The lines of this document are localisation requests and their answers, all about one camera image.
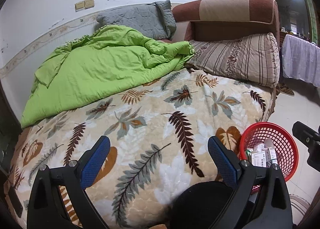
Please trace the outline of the white grey medicine box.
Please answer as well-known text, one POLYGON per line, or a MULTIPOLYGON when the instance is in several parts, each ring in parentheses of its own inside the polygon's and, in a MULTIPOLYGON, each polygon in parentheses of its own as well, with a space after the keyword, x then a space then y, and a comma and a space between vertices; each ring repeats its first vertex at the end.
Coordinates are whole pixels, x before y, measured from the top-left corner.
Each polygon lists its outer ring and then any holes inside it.
POLYGON ((274 148, 273 140, 268 138, 264 141, 265 151, 267 152, 268 162, 270 163, 270 167, 273 164, 278 164, 276 150, 274 148))

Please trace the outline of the white amlodipine medicine box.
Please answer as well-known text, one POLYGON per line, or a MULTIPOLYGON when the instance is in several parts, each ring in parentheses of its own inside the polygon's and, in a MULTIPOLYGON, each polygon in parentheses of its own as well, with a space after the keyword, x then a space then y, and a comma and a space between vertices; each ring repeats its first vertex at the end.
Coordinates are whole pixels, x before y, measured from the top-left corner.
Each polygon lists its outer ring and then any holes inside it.
POLYGON ((251 154, 251 164, 255 167, 270 167, 270 163, 268 162, 267 152, 265 150, 260 152, 253 152, 251 154))

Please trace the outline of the red plastic basket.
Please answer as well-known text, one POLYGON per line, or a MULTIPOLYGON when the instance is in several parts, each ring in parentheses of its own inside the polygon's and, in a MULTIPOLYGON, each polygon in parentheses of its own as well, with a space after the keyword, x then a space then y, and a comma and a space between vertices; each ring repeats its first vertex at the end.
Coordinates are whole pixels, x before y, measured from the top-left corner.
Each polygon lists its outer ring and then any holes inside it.
POLYGON ((240 159, 264 167, 275 163, 285 181, 289 181, 298 167, 299 154, 295 140, 284 128, 270 122, 259 122, 242 134, 240 159))

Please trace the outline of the white cloth covered table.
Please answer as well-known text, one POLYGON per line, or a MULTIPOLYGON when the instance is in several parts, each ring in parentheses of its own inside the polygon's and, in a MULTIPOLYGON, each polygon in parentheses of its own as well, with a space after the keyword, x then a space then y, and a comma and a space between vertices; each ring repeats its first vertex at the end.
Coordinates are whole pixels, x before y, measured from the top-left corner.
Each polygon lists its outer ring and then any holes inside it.
POLYGON ((319 47, 287 34, 281 46, 283 76, 319 88, 319 47))

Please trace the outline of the leaf-patterned beige blanket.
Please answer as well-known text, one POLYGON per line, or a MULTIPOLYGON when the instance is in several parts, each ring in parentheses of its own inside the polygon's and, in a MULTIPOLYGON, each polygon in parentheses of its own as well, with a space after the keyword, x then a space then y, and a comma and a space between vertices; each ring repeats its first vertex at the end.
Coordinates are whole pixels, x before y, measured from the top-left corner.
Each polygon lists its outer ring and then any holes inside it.
POLYGON ((31 187, 41 165, 61 167, 107 136, 110 152, 86 193, 110 228, 162 223, 174 200, 217 168, 207 142, 218 136, 234 152, 251 124, 274 107, 267 87, 183 69, 84 107, 62 112, 21 134, 5 189, 9 209, 27 226, 31 187))

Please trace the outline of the striped brown pillow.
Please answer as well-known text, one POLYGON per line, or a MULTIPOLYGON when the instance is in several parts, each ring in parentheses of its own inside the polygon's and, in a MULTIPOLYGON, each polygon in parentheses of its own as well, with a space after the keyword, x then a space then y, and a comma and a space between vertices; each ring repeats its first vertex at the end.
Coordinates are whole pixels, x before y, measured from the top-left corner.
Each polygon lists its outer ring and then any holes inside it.
POLYGON ((190 43, 195 54, 186 67, 264 87, 274 88, 278 84, 279 50, 271 32, 234 40, 191 40, 190 43))

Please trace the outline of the green quilt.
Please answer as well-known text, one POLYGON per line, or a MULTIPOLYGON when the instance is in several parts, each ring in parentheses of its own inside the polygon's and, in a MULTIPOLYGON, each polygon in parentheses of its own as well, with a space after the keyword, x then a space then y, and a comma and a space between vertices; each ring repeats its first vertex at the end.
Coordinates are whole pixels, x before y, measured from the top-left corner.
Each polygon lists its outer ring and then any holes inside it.
POLYGON ((21 126, 107 98, 180 70, 190 42, 162 42, 122 26, 104 26, 56 48, 34 74, 21 126))

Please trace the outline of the brown padded headboard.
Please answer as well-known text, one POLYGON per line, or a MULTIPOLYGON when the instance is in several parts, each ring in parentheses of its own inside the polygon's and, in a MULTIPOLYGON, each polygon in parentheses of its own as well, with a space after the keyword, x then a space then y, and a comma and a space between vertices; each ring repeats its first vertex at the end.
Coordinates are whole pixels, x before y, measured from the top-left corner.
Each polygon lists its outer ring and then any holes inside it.
POLYGON ((171 42, 233 40, 272 33, 279 44, 275 0, 196 0, 172 9, 176 32, 171 42))

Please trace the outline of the grey quilted pillow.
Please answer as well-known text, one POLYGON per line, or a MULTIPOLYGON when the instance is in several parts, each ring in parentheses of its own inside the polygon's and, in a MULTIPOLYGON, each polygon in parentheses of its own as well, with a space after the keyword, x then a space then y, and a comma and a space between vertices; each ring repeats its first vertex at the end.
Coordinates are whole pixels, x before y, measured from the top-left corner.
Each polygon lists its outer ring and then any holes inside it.
POLYGON ((102 26, 131 27, 155 40, 171 40, 176 32, 170 0, 107 9, 98 14, 96 21, 102 26))

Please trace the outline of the beige wall switches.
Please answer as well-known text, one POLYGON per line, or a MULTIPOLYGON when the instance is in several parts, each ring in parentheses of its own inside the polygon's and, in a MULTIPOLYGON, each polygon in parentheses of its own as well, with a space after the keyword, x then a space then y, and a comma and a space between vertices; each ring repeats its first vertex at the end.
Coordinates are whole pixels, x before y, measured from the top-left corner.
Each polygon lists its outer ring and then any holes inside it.
POLYGON ((75 4, 75 11, 78 12, 83 9, 90 9, 90 8, 93 8, 94 6, 95 6, 94 0, 84 0, 81 2, 77 2, 75 4))

